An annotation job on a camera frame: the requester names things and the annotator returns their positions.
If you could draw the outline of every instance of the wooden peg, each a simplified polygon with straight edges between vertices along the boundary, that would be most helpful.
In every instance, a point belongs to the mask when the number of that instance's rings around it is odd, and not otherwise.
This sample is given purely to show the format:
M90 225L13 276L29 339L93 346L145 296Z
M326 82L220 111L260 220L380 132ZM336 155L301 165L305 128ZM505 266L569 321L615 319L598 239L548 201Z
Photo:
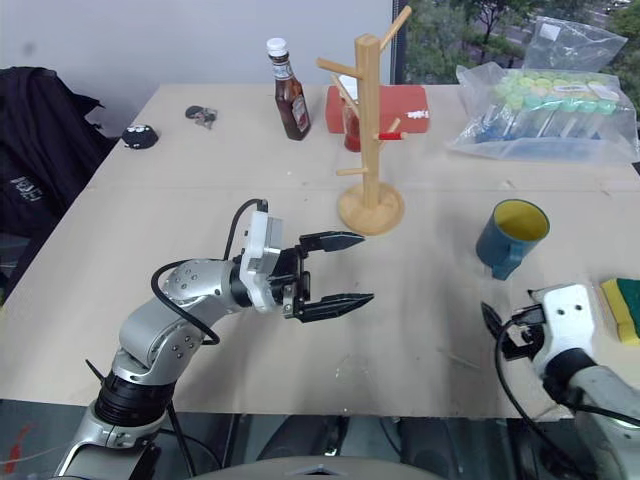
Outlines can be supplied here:
M360 72L353 67L347 67L341 63L332 62L324 58L316 58L316 65L324 70L330 72L341 73L343 75L349 75L350 77L362 78Z
M391 27L389 27L389 31L387 31L385 36L382 37L382 41L380 42L380 51L381 52L385 49L385 47L391 41L393 36L396 33L398 33L398 30L400 30L400 28L402 27L402 24L407 21L407 18L409 18L409 15L411 15L411 7L409 5L407 5L406 7L404 7L402 9L400 14L393 21L393 23L391 24Z
M395 132L396 129L400 126L400 119L398 117L396 117L393 122L391 123L391 126L389 127L389 130L387 130L387 132L391 133L391 132ZM380 151L382 151L382 149L384 148L384 146L387 144L387 142L380 142Z
M340 79L335 73L331 74L331 81L340 92L340 95L342 96L342 98L344 98L344 101L347 102L347 105L349 105L349 108L353 110L353 113L356 115L356 117L360 118L358 105L356 104L355 100L351 98L351 95L349 95L349 92L347 92L347 89L344 88L344 85L342 85L342 82L340 81Z
M404 140L407 138L407 132L380 132L374 135L378 140Z
M344 170L338 170L336 171L336 175L338 175L339 177L344 177L346 175L361 175L363 173L367 173L369 170L367 170L365 167L363 168L345 168Z

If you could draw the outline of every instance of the wooden base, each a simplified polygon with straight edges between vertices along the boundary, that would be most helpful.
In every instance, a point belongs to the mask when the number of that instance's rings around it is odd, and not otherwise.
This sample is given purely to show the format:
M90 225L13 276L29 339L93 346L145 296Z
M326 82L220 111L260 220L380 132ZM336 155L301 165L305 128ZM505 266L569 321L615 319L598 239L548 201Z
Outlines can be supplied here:
M347 227L361 235L380 235L395 227L404 215L404 201L398 191L380 183L380 203L374 209L364 207L363 187L356 185L338 201L340 218Z

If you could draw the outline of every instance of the plastic bag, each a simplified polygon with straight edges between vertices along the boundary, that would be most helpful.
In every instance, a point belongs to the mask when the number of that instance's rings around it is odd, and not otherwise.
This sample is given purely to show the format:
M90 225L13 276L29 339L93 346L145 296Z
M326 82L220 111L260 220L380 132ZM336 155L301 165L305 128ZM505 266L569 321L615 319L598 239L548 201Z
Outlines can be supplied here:
M638 161L636 111L618 78L590 72L458 67L469 123L451 145L525 161Z
M523 68L598 72L627 42L598 27L538 17Z

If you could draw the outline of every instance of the blue mug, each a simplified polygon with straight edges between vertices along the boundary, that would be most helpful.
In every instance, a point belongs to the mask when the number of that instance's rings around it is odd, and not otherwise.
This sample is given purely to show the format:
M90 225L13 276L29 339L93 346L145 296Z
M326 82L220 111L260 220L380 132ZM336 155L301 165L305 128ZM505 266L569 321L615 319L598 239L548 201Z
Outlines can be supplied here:
M493 278L506 280L547 236L549 228L549 219L533 203L504 200L493 209L476 243L476 253L482 263L491 267Z

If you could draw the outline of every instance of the ketchup bottle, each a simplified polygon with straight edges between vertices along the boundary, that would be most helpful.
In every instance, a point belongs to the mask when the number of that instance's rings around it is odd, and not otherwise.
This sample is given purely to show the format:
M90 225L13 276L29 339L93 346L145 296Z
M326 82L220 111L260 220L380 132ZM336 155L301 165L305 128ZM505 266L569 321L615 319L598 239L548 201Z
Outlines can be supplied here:
M347 75L340 75L340 83L344 86L345 90L351 97L351 99L358 104L358 82L355 78ZM345 102L342 95L340 95L342 101L342 127L344 129L344 146L347 150L352 152L360 151L360 120L356 112Z
M311 128L311 120L302 85L291 70L287 42L282 38L271 38L267 41L267 52L273 63L273 75L276 77L276 105L280 111L284 130L291 140L302 140Z

